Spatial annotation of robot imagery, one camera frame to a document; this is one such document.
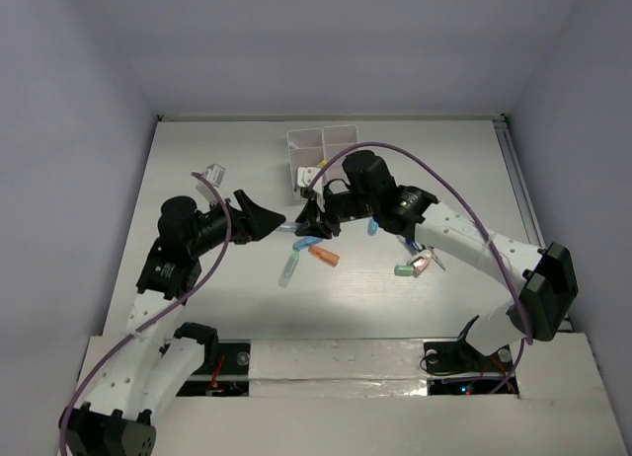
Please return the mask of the light blue marker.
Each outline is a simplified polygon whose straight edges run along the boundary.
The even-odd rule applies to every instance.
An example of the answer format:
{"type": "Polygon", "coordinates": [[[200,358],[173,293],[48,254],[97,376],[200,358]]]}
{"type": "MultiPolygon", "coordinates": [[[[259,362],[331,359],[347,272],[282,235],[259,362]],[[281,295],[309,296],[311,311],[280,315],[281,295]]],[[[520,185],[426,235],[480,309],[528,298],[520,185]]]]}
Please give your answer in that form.
{"type": "Polygon", "coordinates": [[[277,229],[278,229],[278,230],[281,230],[281,231],[285,231],[285,232],[287,232],[287,231],[289,231],[289,232],[293,232],[293,231],[295,231],[298,227],[299,227],[299,225],[298,225],[298,224],[296,224],[296,223],[292,223],[292,222],[285,222],[285,223],[283,223],[283,224],[279,225],[279,226],[277,227],[277,229]]]}

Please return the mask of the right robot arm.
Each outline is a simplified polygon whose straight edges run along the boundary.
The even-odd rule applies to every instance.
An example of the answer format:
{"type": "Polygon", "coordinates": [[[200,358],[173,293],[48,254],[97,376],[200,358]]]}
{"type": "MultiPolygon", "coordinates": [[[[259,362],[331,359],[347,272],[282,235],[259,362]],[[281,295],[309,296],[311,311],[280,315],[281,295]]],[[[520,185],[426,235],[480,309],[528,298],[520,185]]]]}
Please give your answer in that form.
{"type": "Polygon", "coordinates": [[[298,235],[332,239],[342,223],[372,218],[390,234],[478,269],[512,296],[472,318],[455,341],[427,344],[428,369],[476,372],[509,344],[554,339],[579,292],[566,247],[538,248],[494,234],[472,213],[461,215],[425,190],[397,184],[385,161],[370,150],[346,155],[342,167],[342,192],[322,182],[321,169],[298,168],[294,188],[306,200],[296,218],[298,235]]]}

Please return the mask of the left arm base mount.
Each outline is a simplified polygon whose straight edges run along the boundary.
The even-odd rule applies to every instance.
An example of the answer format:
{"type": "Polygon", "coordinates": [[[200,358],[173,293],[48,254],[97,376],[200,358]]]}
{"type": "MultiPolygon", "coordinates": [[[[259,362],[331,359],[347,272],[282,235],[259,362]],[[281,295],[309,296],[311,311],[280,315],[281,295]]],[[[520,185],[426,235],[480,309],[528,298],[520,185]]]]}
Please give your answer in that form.
{"type": "Polygon", "coordinates": [[[220,341],[216,362],[187,381],[195,397],[247,397],[250,387],[250,341],[220,341]]]}

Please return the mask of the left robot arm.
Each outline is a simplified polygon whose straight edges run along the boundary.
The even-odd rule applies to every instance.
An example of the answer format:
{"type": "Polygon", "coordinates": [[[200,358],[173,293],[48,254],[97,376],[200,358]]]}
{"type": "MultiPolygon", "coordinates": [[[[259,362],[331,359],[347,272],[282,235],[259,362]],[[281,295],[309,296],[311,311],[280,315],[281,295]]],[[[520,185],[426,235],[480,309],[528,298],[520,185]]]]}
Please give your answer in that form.
{"type": "Polygon", "coordinates": [[[230,244],[258,242],[284,215],[265,209],[242,190],[238,204],[217,196],[206,212],[188,196],[161,206],[158,237],[149,251],[125,335],[86,375],[60,421],[63,455],[149,455],[156,421],[186,380],[220,362],[215,328],[178,318],[211,277],[200,258],[230,244]]]}

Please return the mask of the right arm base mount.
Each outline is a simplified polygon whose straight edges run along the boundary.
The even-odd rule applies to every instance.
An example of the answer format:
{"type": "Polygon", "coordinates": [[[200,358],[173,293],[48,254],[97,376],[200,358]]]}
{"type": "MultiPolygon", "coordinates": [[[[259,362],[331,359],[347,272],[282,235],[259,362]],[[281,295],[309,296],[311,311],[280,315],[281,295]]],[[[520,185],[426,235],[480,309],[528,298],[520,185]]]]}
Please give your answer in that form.
{"type": "Polygon", "coordinates": [[[459,342],[424,342],[420,367],[427,375],[429,396],[519,394],[508,346],[491,356],[462,350],[459,342]]]}

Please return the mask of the light blue marker cap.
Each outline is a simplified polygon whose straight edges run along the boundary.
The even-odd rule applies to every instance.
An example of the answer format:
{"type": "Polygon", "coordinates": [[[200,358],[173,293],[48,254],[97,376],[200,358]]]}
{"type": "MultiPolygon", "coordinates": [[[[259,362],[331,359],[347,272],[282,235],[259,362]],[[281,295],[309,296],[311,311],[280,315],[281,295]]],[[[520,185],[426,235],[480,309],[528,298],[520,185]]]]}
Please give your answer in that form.
{"type": "Polygon", "coordinates": [[[367,234],[369,236],[374,236],[379,229],[379,225],[374,219],[370,219],[367,224],[367,234]]]}

